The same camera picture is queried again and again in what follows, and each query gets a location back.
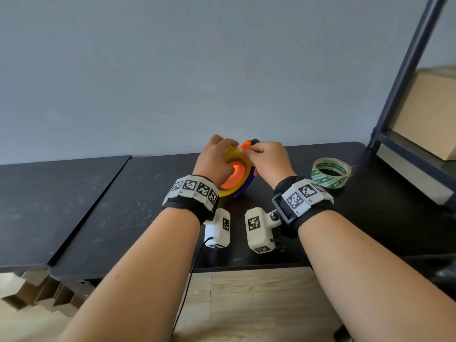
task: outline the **person's right hand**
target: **person's right hand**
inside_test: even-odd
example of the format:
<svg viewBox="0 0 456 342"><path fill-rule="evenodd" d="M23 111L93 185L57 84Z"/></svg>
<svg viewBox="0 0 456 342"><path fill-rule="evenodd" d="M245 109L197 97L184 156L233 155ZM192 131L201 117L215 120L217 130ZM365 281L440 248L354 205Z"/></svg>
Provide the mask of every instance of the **person's right hand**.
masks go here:
<svg viewBox="0 0 456 342"><path fill-rule="evenodd" d="M248 147L243 153L272 189L275 189L283 179L296 175L291 168L288 153L281 143L260 142Z"/></svg>

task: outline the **screw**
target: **screw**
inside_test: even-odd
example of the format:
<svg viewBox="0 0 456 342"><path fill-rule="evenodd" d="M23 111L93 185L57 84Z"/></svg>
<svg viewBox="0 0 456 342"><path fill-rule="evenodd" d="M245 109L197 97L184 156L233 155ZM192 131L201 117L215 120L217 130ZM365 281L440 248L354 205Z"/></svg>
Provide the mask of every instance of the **screw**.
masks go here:
<svg viewBox="0 0 456 342"><path fill-rule="evenodd" d="M271 220L276 221L279 219L279 214L277 212L271 212L269 217L271 217Z"/></svg>

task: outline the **orange tape dispenser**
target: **orange tape dispenser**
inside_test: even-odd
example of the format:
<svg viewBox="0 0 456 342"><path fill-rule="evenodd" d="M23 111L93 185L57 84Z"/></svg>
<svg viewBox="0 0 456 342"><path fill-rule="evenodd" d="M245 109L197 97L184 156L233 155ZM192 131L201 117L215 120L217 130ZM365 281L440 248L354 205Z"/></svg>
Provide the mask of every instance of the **orange tape dispenser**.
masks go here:
<svg viewBox="0 0 456 342"><path fill-rule="evenodd" d="M220 197L238 195L245 192L255 178L255 167L242 153L249 146L259 143L259 140L246 140L240 147L230 146L225 152L225 161L234 167L234 173L220 186Z"/></svg>

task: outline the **hand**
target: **hand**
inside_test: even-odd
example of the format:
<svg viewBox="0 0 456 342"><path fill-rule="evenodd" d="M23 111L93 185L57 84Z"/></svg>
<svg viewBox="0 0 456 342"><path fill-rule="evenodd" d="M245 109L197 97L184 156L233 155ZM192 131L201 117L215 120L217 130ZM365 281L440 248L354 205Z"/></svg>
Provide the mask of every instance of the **hand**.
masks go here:
<svg viewBox="0 0 456 342"><path fill-rule="evenodd" d="M296 175L291 168L288 153L281 143L257 143L245 149L243 153L272 189L275 189L283 179Z"/></svg>
<svg viewBox="0 0 456 342"><path fill-rule="evenodd" d="M239 143L234 139L224 139L218 134L214 135L198 156L193 174L205 176L215 186L220 187L234 173L234 167L225 162L225 150L230 146L238 145Z"/></svg>

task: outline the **gray wall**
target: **gray wall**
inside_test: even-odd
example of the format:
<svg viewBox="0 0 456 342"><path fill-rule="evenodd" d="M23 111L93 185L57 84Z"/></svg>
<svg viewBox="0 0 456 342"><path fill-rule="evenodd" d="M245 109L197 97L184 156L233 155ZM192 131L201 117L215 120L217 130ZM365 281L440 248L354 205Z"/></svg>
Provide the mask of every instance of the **gray wall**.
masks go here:
<svg viewBox="0 0 456 342"><path fill-rule="evenodd" d="M425 2L0 0L0 163L367 143Z"/></svg>

